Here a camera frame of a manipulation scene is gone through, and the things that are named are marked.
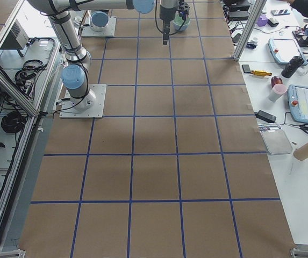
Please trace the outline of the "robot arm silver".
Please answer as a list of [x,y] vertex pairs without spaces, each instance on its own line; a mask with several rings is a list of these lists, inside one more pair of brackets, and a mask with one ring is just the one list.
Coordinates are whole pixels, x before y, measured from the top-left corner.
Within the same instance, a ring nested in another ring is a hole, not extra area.
[[96,102],[95,92],[89,85],[88,69],[90,53],[82,46],[69,11],[135,9],[138,13],[149,13],[154,7],[160,8],[163,44],[168,43],[170,23],[178,13],[184,20],[189,15],[185,1],[29,1],[29,4],[49,17],[52,28],[65,51],[68,66],[63,69],[61,79],[70,94],[72,109],[85,111]]
[[90,27],[93,31],[104,31],[108,25],[109,16],[103,11],[94,11],[90,15]]

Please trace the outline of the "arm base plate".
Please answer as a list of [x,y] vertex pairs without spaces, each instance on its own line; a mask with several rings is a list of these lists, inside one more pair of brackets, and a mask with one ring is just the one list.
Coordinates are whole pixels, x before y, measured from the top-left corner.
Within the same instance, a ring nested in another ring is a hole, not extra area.
[[63,102],[59,117],[62,119],[87,119],[102,118],[104,112],[106,84],[90,84],[89,94],[83,101],[70,97],[68,90],[65,92],[65,98],[69,101]]
[[82,37],[113,38],[115,36],[116,21],[116,17],[111,16],[104,27],[90,26],[92,22],[88,17],[85,21],[85,27],[82,29]]

